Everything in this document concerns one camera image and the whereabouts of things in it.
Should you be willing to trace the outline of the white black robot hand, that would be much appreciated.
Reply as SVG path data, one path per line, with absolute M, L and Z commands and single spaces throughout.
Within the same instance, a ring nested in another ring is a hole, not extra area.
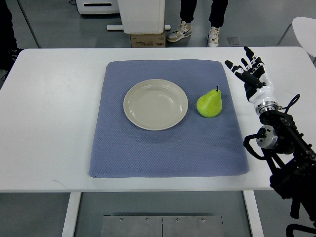
M 249 62 L 242 58 L 242 66 L 237 66 L 229 60 L 225 61 L 225 65 L 244 82 L 246 98 L 254 105 L 256 114 L 279 110 L 268 68 L 250 48 L 245 46 L 244 50 Z

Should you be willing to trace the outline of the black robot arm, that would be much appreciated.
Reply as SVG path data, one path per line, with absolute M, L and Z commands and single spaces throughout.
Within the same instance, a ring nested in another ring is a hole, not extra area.
M 243 145 L 259 160 L 265 160 L 272 172 L 270 186 L 283 198 L 291 199 L 290 215 L 299 218 L 304 207 L 309 219 L 316 221 L 316 154 L 303 140 L 288 110 L 298 99 L 296 95 L 286 107 L 275 102 L 263 103 L 259 110 L 262 127 L 245 137 Z

